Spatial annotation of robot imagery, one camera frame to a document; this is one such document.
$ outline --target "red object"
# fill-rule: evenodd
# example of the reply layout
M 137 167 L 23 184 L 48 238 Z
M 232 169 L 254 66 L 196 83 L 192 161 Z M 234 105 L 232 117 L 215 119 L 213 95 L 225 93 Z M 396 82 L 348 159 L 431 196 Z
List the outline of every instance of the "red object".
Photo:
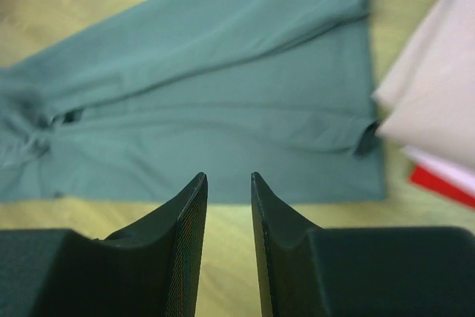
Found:
M 409 181 L 475 209 L 474 196 L 458 189 L 421 166 L 415 167 L 413 173 L 409 177 Z

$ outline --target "teal cloth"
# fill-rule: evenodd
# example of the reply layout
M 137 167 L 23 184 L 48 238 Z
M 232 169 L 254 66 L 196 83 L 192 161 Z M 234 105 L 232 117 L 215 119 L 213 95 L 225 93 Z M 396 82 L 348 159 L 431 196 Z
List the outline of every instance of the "teal cloth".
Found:
M 368 0 L 148 0 L 0 69 L 0 200 L 384 198 Z

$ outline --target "folded pink cloth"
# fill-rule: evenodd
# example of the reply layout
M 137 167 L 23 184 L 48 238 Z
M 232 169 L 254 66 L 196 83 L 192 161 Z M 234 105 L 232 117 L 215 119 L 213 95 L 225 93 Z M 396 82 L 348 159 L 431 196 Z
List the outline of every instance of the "folded pink cloth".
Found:
M 475 171 L 475 0 L 439 0 L 375 98 L 380 135 Z
M 440 159 L 418 148 L 406 146 L 403 152 L 419 166 L 443 178 L 468 194 L 475 196 L 475 171 L 447 160 Z

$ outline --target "wooden table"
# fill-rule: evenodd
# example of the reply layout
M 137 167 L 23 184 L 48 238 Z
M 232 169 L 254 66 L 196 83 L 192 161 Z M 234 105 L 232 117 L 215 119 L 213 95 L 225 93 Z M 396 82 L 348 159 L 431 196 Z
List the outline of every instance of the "wooden table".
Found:
M 0 65 L 12 64 L 139 1 L 0 0 Z M 372 0 L 378 79 L 434 1 Z M 385 202 L 296 208 L 323 227 L 451 224 L 475 232 L 473 211 L 408 185 L 409 162 L 391 144 L 387 144 L 386 152 L 390 194 Z M 87 236 L 104 238 L 154 208 L 154 204 L 98 203 L 72 197 L 22 202 L 0 205 L 0 229 L 68 226 Z M 250 207 L 210 206 L 197 316 L 259 315 Z

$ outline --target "garment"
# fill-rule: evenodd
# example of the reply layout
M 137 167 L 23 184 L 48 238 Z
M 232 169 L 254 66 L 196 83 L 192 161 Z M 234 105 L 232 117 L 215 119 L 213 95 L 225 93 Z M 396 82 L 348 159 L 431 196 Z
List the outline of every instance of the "garment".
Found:
M 475 209 L 474 196 L 458 189 L 421 166 L 415 167 L 413 173 L 409 177 L 409 181 Z
M 0 70 L 0 199 L 384 197 L 368 0 L 148 0 Z
M 440 159 L 411 146 L 403 152 L 422 168 L 433 172 L 449 184 L 475 196 L 475 172 L 447 160 Z
M 375 92 L 383 137 L 475 170 L 475 0 L 440 0 Z

